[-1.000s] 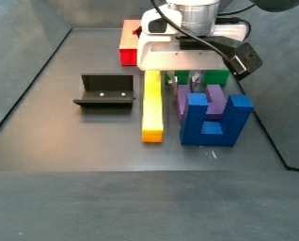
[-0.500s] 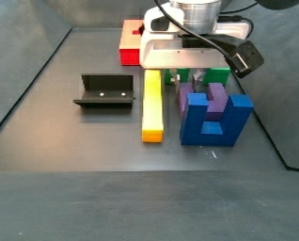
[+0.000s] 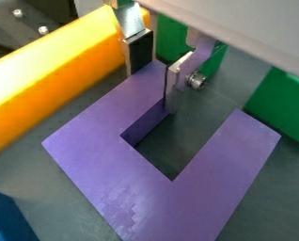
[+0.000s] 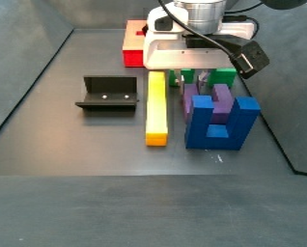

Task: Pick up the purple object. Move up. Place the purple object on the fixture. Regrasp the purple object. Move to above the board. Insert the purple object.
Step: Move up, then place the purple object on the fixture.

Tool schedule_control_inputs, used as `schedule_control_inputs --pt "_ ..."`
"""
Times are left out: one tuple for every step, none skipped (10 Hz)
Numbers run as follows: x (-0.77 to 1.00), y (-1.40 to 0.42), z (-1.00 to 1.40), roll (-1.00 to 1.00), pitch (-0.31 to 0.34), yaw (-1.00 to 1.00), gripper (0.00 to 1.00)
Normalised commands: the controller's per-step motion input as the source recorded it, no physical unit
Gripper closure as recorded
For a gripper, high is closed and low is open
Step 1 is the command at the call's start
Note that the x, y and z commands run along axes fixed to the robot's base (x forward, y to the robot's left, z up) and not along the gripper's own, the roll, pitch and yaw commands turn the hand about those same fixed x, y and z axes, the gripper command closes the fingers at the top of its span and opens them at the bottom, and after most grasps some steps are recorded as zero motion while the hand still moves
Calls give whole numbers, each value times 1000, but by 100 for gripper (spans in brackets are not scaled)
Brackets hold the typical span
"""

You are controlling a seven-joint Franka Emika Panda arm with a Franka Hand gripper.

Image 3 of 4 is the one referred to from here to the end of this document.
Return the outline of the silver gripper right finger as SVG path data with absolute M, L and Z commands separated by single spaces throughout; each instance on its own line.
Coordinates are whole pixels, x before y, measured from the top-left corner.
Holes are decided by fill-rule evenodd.
M 185 43 L 194 50 L 186 52 L 165 70 L 164 108 L 169 113 L 174 113 L 180 106 L 184 90 L 202 87 L 202 80 L 196 79 L 194 71 L 210 57 L 216 40 L 189 27 L 186 29 Z

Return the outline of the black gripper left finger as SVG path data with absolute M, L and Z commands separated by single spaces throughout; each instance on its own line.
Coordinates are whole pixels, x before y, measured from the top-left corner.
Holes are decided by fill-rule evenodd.
M 153 31 L 145 27 L 138 3 L 133 0 L 102 0 L 112 10 L 126 75 L 134 74 L 150 61 L 153 53 Z

